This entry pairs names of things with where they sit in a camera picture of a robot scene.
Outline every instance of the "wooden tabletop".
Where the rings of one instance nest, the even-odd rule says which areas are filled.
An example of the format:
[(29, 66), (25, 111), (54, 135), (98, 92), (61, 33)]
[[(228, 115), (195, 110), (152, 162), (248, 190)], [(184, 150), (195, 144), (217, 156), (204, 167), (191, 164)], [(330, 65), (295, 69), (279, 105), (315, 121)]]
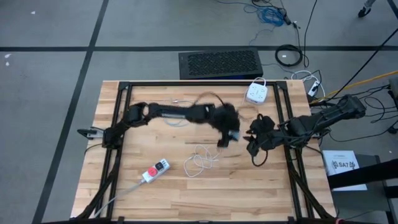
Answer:
[[(310, 114), (302, 81), (287, 82), (294, 116)], [(107, 128), (111, 125), (117, 89), (118, 81), (103, 82), (93, 126)], [(130, 104), (140, 101), (171, 104), (171, 99), (194, 101), (204, 91), (215, 92), (223, 101), (241, 108), (239, 113), (245, 118), (250, 118), (248, 121), (241, 120), (241, 135), (244, 136), (252, 118), (257, 115), (249, 103), (241, 106), (246, 86), (135, 86)], [(204, 97), (200, 103), (220, 104), (212, 96)], [(266, 103), (256, 108), (278, 123), (272, 87), (269, 87)], [(207, 124), (187, 124), (176, 128), (167, 125), (161, 118), (153, 119), (148, 126), (130, 128), (124, 138), (118, 191), (138, 183), (141, 174), (163, 158), (170, 162), (171, 168), (153, 183), (144, 184), (118, 198), (114, 205), (113, 219), (124, 216), (126, 220), (284, 221), (288, 216), (294, 216), (282, 146), (269, 151), (268, 160), (262, 167), (254, 167), (246, 151), (247, 142), (243, 139), (230, 142), (211, 169), (205, 169), (194, 178), (187, 177), (183, 163), (194, 155), (195, 146), (204, 145), (215, 155), (215, 146), (220, 137), (217, 130)], [(88, 146), (100, 142), (99, 139), (89, 141)], [(309, 146), (318, 149), (314, 140), (310, 141)], [(81, 213), (97, 192), (105, 152), (98, 146), (86, 153), (71, 217)], [(256, 162), (260, 163), (264, 156), (265, 152), (261, 151)], [(306, 148), (303, 149), (302, 156), (310, 190), (326, 210), (335, 215), (321, 156)], [(191, 174), (200, 170), (192, 161), (187, 164)], [(300, 190), (299, 194), (305, 216), (307, 213)]]

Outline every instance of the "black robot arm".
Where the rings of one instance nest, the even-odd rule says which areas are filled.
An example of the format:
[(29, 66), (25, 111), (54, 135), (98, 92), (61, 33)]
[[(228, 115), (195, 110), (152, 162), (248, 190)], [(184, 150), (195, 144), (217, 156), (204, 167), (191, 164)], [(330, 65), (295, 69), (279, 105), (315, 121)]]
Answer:
[(270, 117), (259, 114), (250, 125), (250, 130), (246, 132), (252, 135), (244, 137), (249, 141), (246, 149), (250, 155), (256, 156), (259, 148), (267, 151), (283, 144), (304, 147), (313, 134), (321, 133), (325, 128), (343, 119), (362, 118), (365, 111), (366, 108), (357, 97), (346, 95), (335, 106), (311, 116), (294, 117), (279, 124), (278, 129), (274, 129), (275, 123)]
[[(145, 107), (148, 108), (148, 113), (144, 115)], [(121, 145), (121, 136), (129, 128), (147, 125), (154, 118), (177, 118), (196, 124), (208, 123), (222, 135), (218, 141), (218, 147), (227, 147), (230, 140), (237, 141), (239, 137), (238, 112), (229, 103), (224, 103), (219, 107), (215, 107), (214, 104), (183, 107), (142, 102), (130, 106), (119, 123), (104, 130), (102, 146), (118, 148)]]

